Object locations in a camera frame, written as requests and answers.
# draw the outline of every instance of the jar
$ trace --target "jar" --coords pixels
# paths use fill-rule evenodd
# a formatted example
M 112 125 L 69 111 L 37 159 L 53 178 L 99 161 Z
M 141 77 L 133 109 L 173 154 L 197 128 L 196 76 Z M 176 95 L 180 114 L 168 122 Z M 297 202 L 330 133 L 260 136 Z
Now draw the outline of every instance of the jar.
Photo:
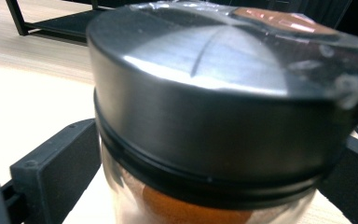
M 296 223 L 358 124 L 358 37 L 207 2 L 88 28 L 117 224 Z

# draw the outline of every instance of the table surface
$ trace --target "table surface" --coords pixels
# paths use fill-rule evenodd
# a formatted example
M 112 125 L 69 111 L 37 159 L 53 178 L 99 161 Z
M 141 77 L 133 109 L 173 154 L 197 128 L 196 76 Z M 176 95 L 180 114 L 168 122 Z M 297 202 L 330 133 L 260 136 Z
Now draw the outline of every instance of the table surface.
M 58 0 L 19 0 L 24 19 L 42 21 L 90 10 Z M 0 183 L 8 167 L 73 122 L 94 117 L 93 80 L 86 46 L 19 36 L 0 0 Z M 100 171 L 64 223 L 115 223 L 111 195 Z M 350 223 L 317 193 L 301 224 Z

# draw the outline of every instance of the jar lid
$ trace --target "jar lid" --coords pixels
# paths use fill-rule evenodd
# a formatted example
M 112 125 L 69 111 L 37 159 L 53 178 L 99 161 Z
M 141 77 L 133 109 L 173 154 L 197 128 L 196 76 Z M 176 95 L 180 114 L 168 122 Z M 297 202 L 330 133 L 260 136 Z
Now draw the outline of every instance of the jar lid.
M 298 199 L 358 123 L 358 37 L 303 15 L 146 3 L 103 13 L 88 41 L 103 142 L 191 203 Z

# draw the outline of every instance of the black lid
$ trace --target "black lid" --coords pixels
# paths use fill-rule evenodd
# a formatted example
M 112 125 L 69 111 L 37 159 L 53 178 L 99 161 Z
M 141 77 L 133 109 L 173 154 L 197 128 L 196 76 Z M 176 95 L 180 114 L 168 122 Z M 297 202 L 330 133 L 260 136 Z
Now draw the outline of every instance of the black lid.
M 103 141 L 185 201 L 297 199 L 358 123 L 358 38 L 302 15 L 148 3 L 104 13 L 88 39 Z

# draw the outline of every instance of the wooden table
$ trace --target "wooden table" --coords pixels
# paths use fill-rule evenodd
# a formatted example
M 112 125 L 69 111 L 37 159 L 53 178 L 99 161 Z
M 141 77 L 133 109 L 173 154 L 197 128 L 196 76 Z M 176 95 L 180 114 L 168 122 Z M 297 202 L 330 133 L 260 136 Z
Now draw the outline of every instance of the wooden table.
M 20 0 L 26 21 L 42 21 L 90 6 L 57 0 Z M 19 36 L 6 2 L 0 0 L 0 183 L 8 167 L 64 126 L 94 117 L 88 48 L 38 35 Z M 103 173 L 64 223 L 114 223 Z M 299 222 L 350 223 L 320 193 Z

